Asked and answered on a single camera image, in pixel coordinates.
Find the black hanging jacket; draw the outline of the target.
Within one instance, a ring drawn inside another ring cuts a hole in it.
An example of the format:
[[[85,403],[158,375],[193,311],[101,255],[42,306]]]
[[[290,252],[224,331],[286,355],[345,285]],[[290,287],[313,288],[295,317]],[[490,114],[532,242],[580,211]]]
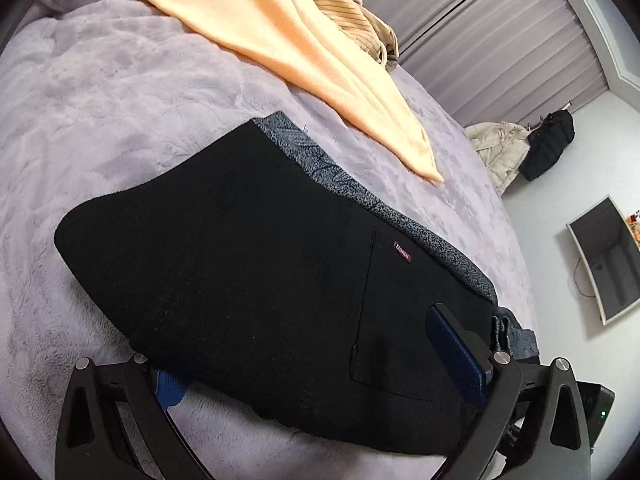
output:
[[[558,162],[574,139],[574,120],[570,112],[557,110],[549,114],[527,137],[529,151],[518,172],[528,182],[536,180]]]

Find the mauve pleated curtain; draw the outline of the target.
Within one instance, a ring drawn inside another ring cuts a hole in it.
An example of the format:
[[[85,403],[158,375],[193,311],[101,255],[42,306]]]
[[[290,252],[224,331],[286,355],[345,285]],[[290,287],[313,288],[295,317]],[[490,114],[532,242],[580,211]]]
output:
[[[462,126],[533,125],[608,90],[567,0],[363,0],[399,63]]]

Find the cream puffer jacket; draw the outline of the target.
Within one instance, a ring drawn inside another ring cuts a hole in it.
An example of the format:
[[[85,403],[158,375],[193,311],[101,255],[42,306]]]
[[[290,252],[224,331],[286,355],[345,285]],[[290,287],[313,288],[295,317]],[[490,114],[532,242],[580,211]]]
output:
[[[497,193],[502,195],[526,159],[529,130],[513,122],[480,122],[466,127],[465,134]]]

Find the wall-mounted curved television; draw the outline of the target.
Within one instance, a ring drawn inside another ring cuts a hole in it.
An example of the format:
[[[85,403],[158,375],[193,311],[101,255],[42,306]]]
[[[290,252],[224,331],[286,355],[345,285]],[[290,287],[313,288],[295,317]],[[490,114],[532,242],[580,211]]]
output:
[[[567,223],[604,326],[639,304],[639,243],[610,196]]]

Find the tan striped shirt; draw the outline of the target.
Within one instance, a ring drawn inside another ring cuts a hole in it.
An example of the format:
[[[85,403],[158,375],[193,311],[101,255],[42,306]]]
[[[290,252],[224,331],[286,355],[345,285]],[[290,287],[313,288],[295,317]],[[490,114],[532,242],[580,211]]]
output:
[[[363,5],[363,0],[314,0],[314,3],[378,64],[389,72],[395,68],[399,61],[397,36],[390,25]]]

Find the peach fleece garment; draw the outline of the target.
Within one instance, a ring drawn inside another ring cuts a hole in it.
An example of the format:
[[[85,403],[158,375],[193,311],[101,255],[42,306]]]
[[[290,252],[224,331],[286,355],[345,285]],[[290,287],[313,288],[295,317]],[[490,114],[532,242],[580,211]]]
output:
[[[194,32],[322,99],[415,174],[442,180],[426,131],[385,67],[312,0],[148,1]]]

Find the lilac plush bed blanket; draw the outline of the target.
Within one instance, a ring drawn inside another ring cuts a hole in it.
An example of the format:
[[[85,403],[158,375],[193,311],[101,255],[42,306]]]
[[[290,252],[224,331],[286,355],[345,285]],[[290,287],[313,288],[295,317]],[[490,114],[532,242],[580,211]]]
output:
[[[55,250],[58,222],[275,110],[378,198],[464,252],[500,304],[535,326],[521,248],[462,127],[408,72],[392,76],[430,137],[441,186],[314,96],[143,0],[36,0],[1,57],[1,417],[41,478],[54,475],[75,362],[131,354]]]

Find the black pants with patterned lining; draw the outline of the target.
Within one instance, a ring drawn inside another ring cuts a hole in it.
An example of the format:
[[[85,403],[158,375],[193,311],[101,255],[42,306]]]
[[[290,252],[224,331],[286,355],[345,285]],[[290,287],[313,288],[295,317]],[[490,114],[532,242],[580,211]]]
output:
[[[457,446],[475,412],[425,335],[432,304],[490,348],[538,359],[466,255],[282,113],[77,206],[54,244],[134,350],[322,438],[413,455]]]

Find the orange decorations above television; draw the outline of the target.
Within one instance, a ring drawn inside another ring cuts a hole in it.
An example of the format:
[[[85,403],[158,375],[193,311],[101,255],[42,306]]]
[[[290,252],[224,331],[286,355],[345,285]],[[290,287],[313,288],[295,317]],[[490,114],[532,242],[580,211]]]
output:
[[[626,218],[626,222],[631,230],[634,240],[640,245],[640,211],[636,211]]]

